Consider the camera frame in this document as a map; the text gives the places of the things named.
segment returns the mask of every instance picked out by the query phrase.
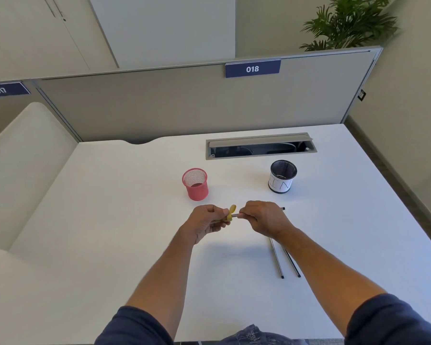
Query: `person's right hand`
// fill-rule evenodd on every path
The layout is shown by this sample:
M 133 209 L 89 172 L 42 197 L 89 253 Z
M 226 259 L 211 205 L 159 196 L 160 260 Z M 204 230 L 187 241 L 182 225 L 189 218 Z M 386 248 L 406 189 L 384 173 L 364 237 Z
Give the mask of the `person's right hand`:
M 273 202 L 247 201 L 238 218 L 246 219 L 254 231 L 277 240 L 281 232 L 295 229 L 284 211 Z

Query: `yellow object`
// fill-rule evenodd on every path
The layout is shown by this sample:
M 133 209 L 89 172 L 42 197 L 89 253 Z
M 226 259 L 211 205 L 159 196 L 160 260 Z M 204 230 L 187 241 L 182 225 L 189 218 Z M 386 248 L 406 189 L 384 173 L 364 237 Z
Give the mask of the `yellow object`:
M 228 210 L 230 213 L 224 218 L 222 219 L 223 222 L 230 222 L 233 220 L 232 218 L 232 213 L 234 213 L 236 210 L 236 205 L 231 205 L 230 209 Z

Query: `cabinet handle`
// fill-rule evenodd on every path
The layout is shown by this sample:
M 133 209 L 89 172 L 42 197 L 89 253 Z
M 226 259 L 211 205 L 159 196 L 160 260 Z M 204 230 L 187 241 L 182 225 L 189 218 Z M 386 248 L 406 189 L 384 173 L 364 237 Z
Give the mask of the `cabinet handle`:
M 54 2 L 54 4 L 56 5 L 56 8 L 57 8 L 57 10 L 59 11 L 59 14 L 61 15 L 61 17 L 62 17 L 63 21 L 66 21 L 66 19 L 65 19 L 65 18 L 64 18 L 64 16 L 62 15 L 61 10 L 59 9 L 59 6 L 58 6 L 58 5 L 57 5 L 57 3 L 56 3 L 56 1 L 55 1 L 55 0 L 53 0 L 53 2 Z
M 48 1 L 45 0 L 46 5 L 48 6 L 48 8 L 50 9 L 51 13 L 53 14 L 53 17 L 56 18 L 56 15 L 54 14 L 53 10 L 50 7 L 50 4 L 48 4 Z

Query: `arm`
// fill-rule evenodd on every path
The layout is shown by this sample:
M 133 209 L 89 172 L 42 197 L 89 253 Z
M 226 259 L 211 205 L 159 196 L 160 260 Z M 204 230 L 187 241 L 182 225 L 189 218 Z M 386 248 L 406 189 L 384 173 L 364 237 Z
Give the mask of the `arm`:
M 220 231 L 229 224 L 211 224 L 227 214 L 228 209 L 213 205 L 196 207 L 126 303 L 155 317 L 173 339 L 184 308 L 193 246 L 207 233 Z
M 275 203 L 249 201 L 239 212 L 238 218 L 247 219 L 255 231 L 275 239 L 293 256 L 324 311 L 343 335 L 359 306 L 386 293 L 293 226 Z

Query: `person's left hand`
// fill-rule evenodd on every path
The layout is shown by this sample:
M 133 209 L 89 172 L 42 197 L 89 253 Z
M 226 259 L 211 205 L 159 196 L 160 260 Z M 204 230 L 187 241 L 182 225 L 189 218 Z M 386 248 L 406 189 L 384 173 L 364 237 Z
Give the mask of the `person's left hand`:
M 190 240 L 194 240 L 194 244 L 197 244 L 206 234 L 220 231 L 225 226 L 230 225 L 230 222 L 221 221 L 211 223 L 212 221 L 223 219 L 228 213 L 228 208 L 222 209 L 214 205 L 195 207 L 187 221 L 180 227 L 180 230 Z

